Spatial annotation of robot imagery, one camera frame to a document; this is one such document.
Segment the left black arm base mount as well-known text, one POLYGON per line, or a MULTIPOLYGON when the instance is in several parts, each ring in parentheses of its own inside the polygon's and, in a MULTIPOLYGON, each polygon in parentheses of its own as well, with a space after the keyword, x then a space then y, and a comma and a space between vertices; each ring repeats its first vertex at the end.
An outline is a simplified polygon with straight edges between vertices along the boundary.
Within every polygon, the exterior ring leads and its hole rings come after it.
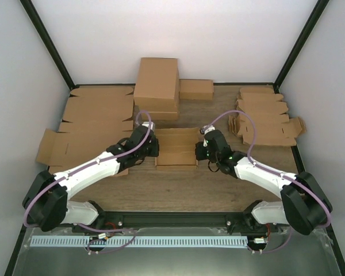
POLYGON ((84 233, 85 235, 91 235, 101 233, 115 234, 122 232, 120 226, 117 226, 115 223, 107 221, 106 211, 104 211, 95 201, 88 201, 87 203, 90 203, 92 207, 95 207, 98 212, 98 216, 96 217, 94 222, 90 225, 87 225, 87 227, 99 230, 99 232, 75 225, 71 227, 73 233, 84 233))

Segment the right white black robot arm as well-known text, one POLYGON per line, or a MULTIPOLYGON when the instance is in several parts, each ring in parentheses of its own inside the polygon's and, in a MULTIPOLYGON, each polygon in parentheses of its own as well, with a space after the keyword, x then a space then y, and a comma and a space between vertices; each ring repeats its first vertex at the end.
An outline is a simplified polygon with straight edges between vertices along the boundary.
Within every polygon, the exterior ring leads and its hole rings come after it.
POLYGON ((202 128, 200 133, 204 139, 195 145, 197 160, 214 163, 217 171, 256 184, 279 199, 257 200, 243 212, 249 231, 256 232, 265 224, 283 224, 309 235, 317 227, 329 226, 332 205, 312 174, 286 173, 234 151, 214 127, 202 128))

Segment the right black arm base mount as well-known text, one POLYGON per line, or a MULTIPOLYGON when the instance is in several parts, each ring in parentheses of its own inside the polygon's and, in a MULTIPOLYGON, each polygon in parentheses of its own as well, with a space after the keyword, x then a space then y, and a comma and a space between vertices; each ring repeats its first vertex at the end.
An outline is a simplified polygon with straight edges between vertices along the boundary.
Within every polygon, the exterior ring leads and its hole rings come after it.
POLYGON ((231 212, 225 215, 225 222, 228 234, 239 233, 244 236, 265 235, 268 227, 254 219, 251 212, 262 200, 256 200, 245 208, 242 212, 231 212))

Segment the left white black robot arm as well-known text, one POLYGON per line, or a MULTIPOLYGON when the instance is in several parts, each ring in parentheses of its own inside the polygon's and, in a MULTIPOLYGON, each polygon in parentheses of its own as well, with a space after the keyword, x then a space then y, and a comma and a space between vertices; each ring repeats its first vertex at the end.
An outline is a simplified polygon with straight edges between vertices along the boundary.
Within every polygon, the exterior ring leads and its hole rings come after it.
POLYGON ((22 205, 24 225, 47 232, 62 224, 75 224, 93 232, 105 228, 106 218, 91 202, 75 202, 72 197, 90 185, 141 164, 146 157, 159 155, 154 123, 145 122, 130 137, 111 145, 96 158, 72 169, 51 174, 38 173, 22 205))

